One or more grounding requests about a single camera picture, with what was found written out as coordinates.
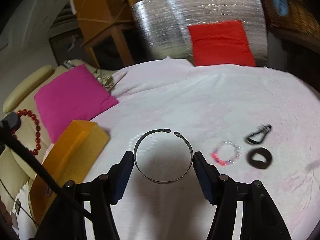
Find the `white bed sheet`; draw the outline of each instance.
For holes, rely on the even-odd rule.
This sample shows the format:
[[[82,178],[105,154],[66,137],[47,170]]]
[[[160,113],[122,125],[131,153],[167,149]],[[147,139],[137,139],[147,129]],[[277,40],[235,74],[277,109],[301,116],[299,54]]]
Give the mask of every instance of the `white bed sheet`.
[[[119,104],[93,119],[111,139],[86,182],[107,173],[132,148],[135,142],[129,144],[130,140],[152,129],[179,131],[194,152],[201,151],[211,164],[215,164],[210,157],[214,147],[228,139],[241,147],[243,155],[226,167],[215,164],[219,172],[239,182],[261,180],[292,239],[309,236],[320,219],[317,92],[289,73],[268,68],[192,67],[186,60],[165,59],[127,67],[117,74],[125,71],[112,92]],[[254,146],[246,144],[244,137],[260,124],[273,126],[261,145],[273,155],[266,170],[251,167],[245,158]],[[155,179],[178,176],[189,158],[188,148],[173,133],[147,137],[137,154],[141,168]],[[134,167],[123,198],[111,208],[121,240],[206,239],[215,212],[193,168],[180,181],[159,185]],[[238,205],[233,239],[239,238],[241,217]],[[94,239],[88,221],[86,229],[88,239]]]

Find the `carabiner clip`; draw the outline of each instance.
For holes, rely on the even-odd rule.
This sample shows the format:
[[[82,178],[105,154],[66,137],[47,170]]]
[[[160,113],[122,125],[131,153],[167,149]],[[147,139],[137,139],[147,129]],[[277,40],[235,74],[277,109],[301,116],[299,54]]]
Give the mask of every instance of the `carabiner clip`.
[[[262,129],[260,129],[259,131],[255,132],[255,133],[252,133],[250,135],[248,135],[246,138],[245,138],[245,141],[249,144],[261,144],[265,137],[267,136],[267,134],[272,130],[272,126],[270,124],[267,124],[267,125],[262,125]],[[257,135],[257,134],[260,134],[260,133],[263,133],[264,135],[262,136],[261,138],[261,141],[255,141],[255,140],[252,140],[251,137]]]

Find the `magenta cushion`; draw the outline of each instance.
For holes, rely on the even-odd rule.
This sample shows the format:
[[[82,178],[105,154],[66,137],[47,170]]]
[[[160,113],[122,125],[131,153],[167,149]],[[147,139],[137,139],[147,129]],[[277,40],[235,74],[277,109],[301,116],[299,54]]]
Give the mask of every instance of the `magenta cushion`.
[[[58,140],[73,120],[89,121],[118,104],[84,64],[40,88],[34,99],[52,143]]]

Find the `silver foil sheet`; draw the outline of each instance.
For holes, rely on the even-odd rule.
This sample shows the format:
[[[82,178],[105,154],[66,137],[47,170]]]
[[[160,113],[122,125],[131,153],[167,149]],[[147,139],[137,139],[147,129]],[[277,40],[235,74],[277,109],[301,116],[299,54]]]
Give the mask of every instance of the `silver foil sheet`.
[[[192,60],[187,26],[242,20],[257,65],[267,62],[267,34],[260,0],[143,0],[133,7],[152,59]]]

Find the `sofa armrest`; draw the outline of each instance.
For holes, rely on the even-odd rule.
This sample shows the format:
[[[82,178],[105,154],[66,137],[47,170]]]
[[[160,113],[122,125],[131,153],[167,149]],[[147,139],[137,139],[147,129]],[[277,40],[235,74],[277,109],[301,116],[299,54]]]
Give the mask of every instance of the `sofa armrest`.
[[[22,81],[4,101],[2,111],[9,113],[53,72],[50,65],[43,66]]]
[[[19,164],[14,159],[11,149],[5,147],[5,150],[0,155],[0,178],[6,189],[12,197],[16,197],[20,189],[29,179],[29,176],[23,171]],[[1,200],[7,210],[11,211],[14,201],[10,198],[7,191],[0,183]]]

